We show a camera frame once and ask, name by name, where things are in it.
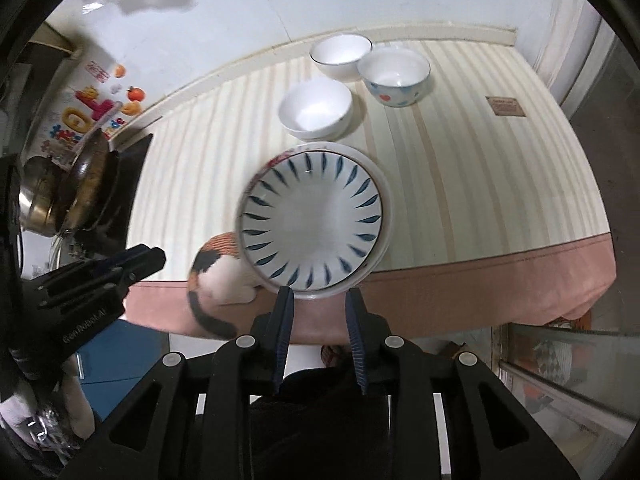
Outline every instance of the plate rim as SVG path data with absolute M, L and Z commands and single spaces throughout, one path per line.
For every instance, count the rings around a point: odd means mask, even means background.
M 299 144 L 294 146 L 293 148 L 289 148 L 284 152 L 273 157 L 266 164 L 264 164 L 254 176 L 251 177 L 249 182 L 244 186 L 242 190 L 242 195 L 240 196 L 240 200 L 238 201 L 238 205 L 236 206 L 236 219 L 235 219 L 235 237 L 236 237 L 236 246 L 238 247 L 238 254 L 240 259 L 245 263 L 245 265 L 251 270 L 252 275 L 256 277 L 256 280 L 267 290 L 271 292 L 277 292 L 279 286 L 274 283 L 271 283 L 269 280 L 264 278 L 259 272 L 256 271 L 252 262 L 248 259 L 246 255 L 246 251 L 244 250 L 244 245 L 242 244 L 241 237 L 241 221 L 244 213 L 243 205 L 246 203 L 251 190 L 256 186 L 258 181 L 274 166 L 281 163 L 283 160 L 287 160 L 294 155 L 298 155 L 299 153 L 305 152 L 331 152 L 337 155 L 344 156 L 346 158 L 351 159 L 353 162 L 361 165 L 364 170 L 369 173 L 369 176 L 374 179 L 376 187 L 380 192 L 380 199 L 382 205 L 382 225 L 380 226 L 380 234 L 378 235 L 378 240 L 376 241 L 375 246 L 369 253 L 366 261 L 364 261 L 355 272 L 345 277 L 338 283 L 334 285 L 328 286 L 326 288 L 320 288 L 318 290 L 294 290 L 293 295 L 300 300 L 319 300 L 321 298 L 328 298 L 331 296 L 335 296 L 342 292 L 346 292 L 352 286 L 356 286 L 360 283 L 364 278 L 366 278 L 372 270 L 380 263 L 380 260 L 385 255 L 386 250 L 389 247 L 389 243 L 391 242 L 391 235 L 393 232 L 394 226 L 394 208 L 393 208 L 393 195 L 391 194 L 391 186 L 389 185 L 388 180 L 386 179 L 383 171 L 378 167 L 378 165 L 373 162 L 367 155 L 362 153 L 361 151 L 352 148 L 351 146 L 346 146 L 344 144 L 340 144 L 339 142 L 329 142 L 329 141 L 316 141 L 316 142 L 305 142 L 303 144 Z

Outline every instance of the white bowl with blue rim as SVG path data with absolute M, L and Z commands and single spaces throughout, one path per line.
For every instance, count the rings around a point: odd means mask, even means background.
M 334 34 L 314 44 L 309 56 L 320 72 L 343 83 L 360 79 L 358 62 L 373 44 L 361 34 Z
M 238 206 L 241 258 L 276 292 L 327 298 L 367 276 L 388 248 L 392 197 L 380 169 L 334 142 L 302 144 L 275 157 Z
M 380 103 L 401 108 L 420 99 L 431 74 L 429 61 L 415 50 L 379 47 L 358 62 L 365 86 Z

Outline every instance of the blue and white plate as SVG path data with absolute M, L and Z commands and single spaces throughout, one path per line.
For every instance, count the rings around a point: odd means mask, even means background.
M 272 290 L 287 285 L 298 298 L 337 294 L 386 250 L 389 200 L 382 172 L 360 152 L 304 144 L 273 159 L 248 186 L 239 246 Z

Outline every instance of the gas stove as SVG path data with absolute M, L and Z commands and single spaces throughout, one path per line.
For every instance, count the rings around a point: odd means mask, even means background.
M 78 260 L 108 258 L 126 248 L 133 201 L 151 140 L 152 135 L 143 137 L 114 157 L 117 168 L 104 175 L 107 181 L 115 179 L 112 189 L 95 206 L 90 227 L 60 240 L 60 255 L 52 262 L 52 269 Z

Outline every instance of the label on table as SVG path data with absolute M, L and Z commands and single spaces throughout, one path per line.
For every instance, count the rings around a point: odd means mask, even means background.
M 517 99 L 513 97 L 487 97 L 489 105 L 497 116 L 526 117 Z

